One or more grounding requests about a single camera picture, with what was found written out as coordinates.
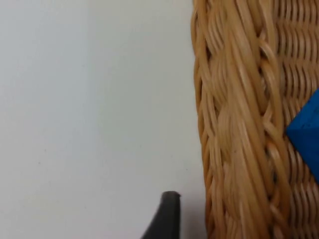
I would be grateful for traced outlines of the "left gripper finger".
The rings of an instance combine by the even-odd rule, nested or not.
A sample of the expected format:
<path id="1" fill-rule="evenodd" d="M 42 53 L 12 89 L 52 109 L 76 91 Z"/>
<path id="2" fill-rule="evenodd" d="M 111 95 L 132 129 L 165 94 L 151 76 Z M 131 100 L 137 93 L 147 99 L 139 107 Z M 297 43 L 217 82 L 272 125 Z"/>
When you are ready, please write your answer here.
<path id="1" fill-rule="evenodd" d="M 158 209 L 142 239 L 180 238 L 180 194 L 165 191 L 161 195 Z"/>

